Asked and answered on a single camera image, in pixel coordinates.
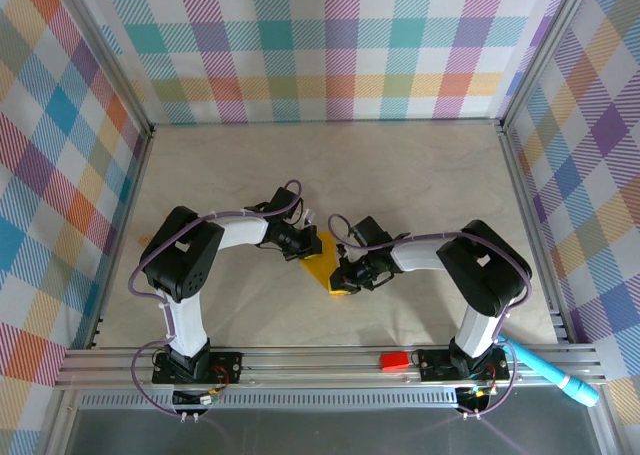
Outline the wide aluminium extrusion rail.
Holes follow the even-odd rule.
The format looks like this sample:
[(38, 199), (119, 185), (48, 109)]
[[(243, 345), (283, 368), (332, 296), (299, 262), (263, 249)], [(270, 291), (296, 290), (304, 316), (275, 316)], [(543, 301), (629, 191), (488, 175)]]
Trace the wide aluminium extrusion rail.
[[(606, 382), (595, 347), (589, 344), (531, 345), (529, 349), (567, 374), (590, 385)], [(423, 384), (415, 365), (392, 371), (379, 358), (393, 347), (241, 347), (241, 374), (233, 389), (257, 388), (391, 388)], [(55, 388), (125, 389), (134, 348), (70, 350)]]

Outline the teal cylindrical tube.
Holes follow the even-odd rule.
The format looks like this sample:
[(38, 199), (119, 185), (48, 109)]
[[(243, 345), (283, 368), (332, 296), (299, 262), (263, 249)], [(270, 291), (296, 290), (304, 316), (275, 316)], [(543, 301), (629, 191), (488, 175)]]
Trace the teal cylindrical tube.
[(504, 337), (498, 340), (513, 350), (518, 362), (524, 363), (574, 401), (586, 407), (594, 407), (599, 402), (599, 393), (585, 381), (569, 375), (513, 340)]

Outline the yellow paper sheet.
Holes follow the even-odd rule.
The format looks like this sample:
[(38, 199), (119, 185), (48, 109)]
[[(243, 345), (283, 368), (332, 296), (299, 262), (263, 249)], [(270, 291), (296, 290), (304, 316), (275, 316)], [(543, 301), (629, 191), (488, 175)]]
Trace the yellow paper sheet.
[(318, 237), (322, 242), (322, 252), (299, 263), (329, 293), (330, 276), (339, 268), (336, 243), (328, 231), (320, 231)]

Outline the long aluminium table edge bar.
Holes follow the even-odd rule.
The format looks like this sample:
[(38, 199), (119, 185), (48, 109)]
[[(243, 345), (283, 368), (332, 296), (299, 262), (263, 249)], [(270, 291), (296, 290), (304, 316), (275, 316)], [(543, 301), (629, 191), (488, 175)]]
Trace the long aluminium table edge bar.
[(501, 126), (501, 121), (496, 118), (439, 118), (439, 119), (356, 119), (356, 120), (302, 120), (302, 121), (258, 121), (258, 122), (194, 122), (194, 123), (153, 123), (154, 130), (159, 128), (193, 128), (193, 127), (235, 127), (235, 126), (295, 126), (295, 125), (344, 125), (358, 123), (382, 123), (382, 124), (404, 124), (404, 123), (423, 123), (429, 125), (489, 125)]

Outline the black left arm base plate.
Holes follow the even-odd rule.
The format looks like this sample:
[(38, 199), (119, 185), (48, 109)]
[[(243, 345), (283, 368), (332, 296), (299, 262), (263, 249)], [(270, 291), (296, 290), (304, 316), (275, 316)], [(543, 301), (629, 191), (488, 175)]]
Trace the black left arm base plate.
[(153, 384), (237, 384), (242, 372), (240, 352), (210, 350), (186, 357), (177, 351), (161, 351), (153, 360)]

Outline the aluminium table side bar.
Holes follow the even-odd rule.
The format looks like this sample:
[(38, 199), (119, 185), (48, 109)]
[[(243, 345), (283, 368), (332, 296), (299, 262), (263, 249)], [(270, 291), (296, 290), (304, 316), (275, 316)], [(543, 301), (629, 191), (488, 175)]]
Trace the aluminium table side bar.
[(120, 290), (121, 284), (117, 281), (118, 271), (156, 132), (156, 126), (152, 124), (150, 131), (143, 131), (140, 142), (136, 144), (139, 153), (137, 157), (132, 158), (125, 178), (125, 198), (123, 208), (116, 210), (117, 224), (115, 235), (112, 237), (111, 252), (107, 258), (105, 272), (100, 280), (98, 291), (92, 298), (92, 302), (89, 303), (90, 311), (87, 321), (78, 329), (77, 348), (92, 349), (96, 346), (96, 337), (101, 334), (101, 325), (107, 315), (109, 303), (114, 294)]
[(508, 132), (498, 124), (496, 133), (503, 151), (507, 170), (515, 191), (515, 196), (523, 219), (528, 243), (532, 251), (533, 264), (537, 271), (547, 307), (552, 319), (556, 338), (559, 343), (575, 343), (572, 322), (566, 312), (552, 260), (547, 253), (545, 239), (539, 224), (537, 212), (529, 195), (524, 172)]

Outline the red rectangular block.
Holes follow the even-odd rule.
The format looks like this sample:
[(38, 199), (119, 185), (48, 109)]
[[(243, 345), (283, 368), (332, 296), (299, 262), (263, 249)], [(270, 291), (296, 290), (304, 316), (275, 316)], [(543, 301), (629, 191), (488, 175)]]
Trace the red rectangular block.
[(410, 357), (404, 351), (382, 353), (379, 357), (379, 365), (383, 372), (404, 370), (410, 365)]

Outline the grey metal panel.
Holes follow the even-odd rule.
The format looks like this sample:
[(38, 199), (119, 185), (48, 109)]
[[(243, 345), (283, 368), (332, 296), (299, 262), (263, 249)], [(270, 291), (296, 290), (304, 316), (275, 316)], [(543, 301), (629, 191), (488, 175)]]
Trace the grey metal panel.
[(83, 410), (65, 455), (602, 455), (582, 416), (505, 410), (223, 410), (198, 423), (154, 411)]

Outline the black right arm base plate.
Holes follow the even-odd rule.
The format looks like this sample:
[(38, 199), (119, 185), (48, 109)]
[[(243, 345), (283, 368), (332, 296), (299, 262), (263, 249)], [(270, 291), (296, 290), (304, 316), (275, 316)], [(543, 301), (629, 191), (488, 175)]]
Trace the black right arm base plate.
[(411, 361), (418, 368), (422, 382), (436, 381), (506, 381), (510, 378), (505, 351), (489, 348), (472, 358), (462, 351), (417, 349)]

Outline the aluminium frame post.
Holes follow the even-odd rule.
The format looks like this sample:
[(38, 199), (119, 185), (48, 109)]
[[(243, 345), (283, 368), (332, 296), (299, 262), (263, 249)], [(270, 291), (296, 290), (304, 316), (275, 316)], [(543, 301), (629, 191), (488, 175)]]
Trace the aluminium frame post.
[(535, 0), (488, 114), (500, 133), (508, 131), (532, 96), (583, 0)]
[(122, 99), (128, 113), (138, 123), (145, 139), (152, 139), (155, 126), (145, 113), (134, 88), (109, 46), (99, 24), (95, 21), (85, 0), (62, 0), (69, 10), (98, 64), (104, 70), (114, 91)]

